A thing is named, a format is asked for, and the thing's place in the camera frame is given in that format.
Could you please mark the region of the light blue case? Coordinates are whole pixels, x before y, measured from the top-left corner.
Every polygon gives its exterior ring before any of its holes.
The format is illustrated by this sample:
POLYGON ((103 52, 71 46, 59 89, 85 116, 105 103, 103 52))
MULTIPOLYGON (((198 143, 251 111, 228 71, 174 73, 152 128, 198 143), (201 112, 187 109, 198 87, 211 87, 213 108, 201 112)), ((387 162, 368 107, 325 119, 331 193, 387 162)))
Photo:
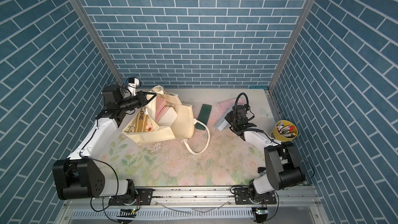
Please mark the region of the light blue case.
POLYGON ((228 121, 226 120, 226 116, 227 113, 225 113, 214 125, 214 127, 219 130, 222 131, 224 130, 226 127, 230 127, 231 125, 228 123, 228 121))

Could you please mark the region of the pink pencil case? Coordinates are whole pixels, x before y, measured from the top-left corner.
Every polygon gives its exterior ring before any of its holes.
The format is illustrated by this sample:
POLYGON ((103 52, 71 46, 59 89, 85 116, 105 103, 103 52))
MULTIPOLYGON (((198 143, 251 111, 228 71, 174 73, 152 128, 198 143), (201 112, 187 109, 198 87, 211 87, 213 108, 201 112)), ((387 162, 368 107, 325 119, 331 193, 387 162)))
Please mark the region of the pink pencil case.
MULTIPOLYGON (((221 101, 217 103, 217 108, 219 110, 220 113, 224 114, 225 112, 227 112, 227 110, 234 106, 236 99, 229 99, 229 100, 225 100, 225 101, 221 101)), ((244 105, 246 104, 246 100, 243 98, 240 98, 238 100, 238 105, 244 105)))

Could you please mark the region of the cream canvas tote bag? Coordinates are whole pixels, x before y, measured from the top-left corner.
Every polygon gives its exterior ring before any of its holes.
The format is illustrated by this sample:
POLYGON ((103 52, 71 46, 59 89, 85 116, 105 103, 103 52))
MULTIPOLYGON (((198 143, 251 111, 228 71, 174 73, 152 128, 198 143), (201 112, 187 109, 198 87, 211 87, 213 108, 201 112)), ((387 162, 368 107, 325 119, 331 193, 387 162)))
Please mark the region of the cream canvas tote bag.
POLYGON ((194 118, 192 105, 183 104, 177 94, 166 92, 162 86, 150 91, 155 93, 154 100, 139 110, 122 133, 137 144, 181 139, 190 153, 204 153, 210 144, 210 131, 206 124, 194 118), (201 151, 195 152, 188 140, 193 137, 197 123, 207 131, 207 141, 201 151))

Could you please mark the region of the dark green pencil case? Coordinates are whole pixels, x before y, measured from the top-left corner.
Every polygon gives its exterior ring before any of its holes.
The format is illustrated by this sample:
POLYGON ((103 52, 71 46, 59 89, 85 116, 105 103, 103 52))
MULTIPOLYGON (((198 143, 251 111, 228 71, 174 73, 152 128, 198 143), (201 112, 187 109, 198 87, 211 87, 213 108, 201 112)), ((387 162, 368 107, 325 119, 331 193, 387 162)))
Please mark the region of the dark green pencil case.
POLYGON ((208 124, 208 120, 210 117, 210 113, 212 110, 212 106, 208 104, 203 104, 197 118, 197 123, 195 124, 195 128, 198 130, 206 130, 206 126, 208 124))

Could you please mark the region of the white pencil case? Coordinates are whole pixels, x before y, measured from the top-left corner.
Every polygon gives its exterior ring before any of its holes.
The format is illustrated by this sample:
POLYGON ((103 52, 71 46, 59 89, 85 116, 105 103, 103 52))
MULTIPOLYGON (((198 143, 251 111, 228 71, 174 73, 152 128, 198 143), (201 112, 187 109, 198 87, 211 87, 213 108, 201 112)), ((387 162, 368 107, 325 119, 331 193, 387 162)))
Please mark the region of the white pencil case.
POLYGON ((177 113, 173 107, 165 106, 161 112, 158 121, 155 121, 159 126, 170 127, 177 119, 177 113))

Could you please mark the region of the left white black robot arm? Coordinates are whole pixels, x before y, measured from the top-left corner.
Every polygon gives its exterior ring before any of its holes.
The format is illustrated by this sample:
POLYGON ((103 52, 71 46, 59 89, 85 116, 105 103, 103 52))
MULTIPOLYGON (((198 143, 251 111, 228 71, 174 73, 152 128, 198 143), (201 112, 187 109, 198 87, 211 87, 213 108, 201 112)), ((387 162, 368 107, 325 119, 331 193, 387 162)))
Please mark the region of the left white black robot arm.
POLYGON ((103 92, 104 107, 82 143, 66 158, 57 160, 52 173, 60 200, 111 197, 120 205, 137 203, 138 193, 131 179, 106 178, 98 159, 108 139, 120 127, 126 112, 141 109, 157 96, 154 92, 124 97, 118 85, 103 92))

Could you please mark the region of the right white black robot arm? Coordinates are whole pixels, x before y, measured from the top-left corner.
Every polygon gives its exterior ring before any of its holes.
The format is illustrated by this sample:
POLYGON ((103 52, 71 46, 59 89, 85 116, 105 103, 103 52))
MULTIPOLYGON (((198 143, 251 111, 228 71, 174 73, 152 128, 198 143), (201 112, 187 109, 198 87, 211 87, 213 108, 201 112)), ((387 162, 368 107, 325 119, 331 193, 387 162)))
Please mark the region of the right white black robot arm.
POLYGON ((260 202, 265 195, 296 186, 306 181, 298 150, 292 142, 282 142, 269 137, 264 131, 249 122, 248 105, 233 106, 225 120, 230 129, 243 141, 264 152, 265 174, 249 182, 248 191, 254 202, 260 202))

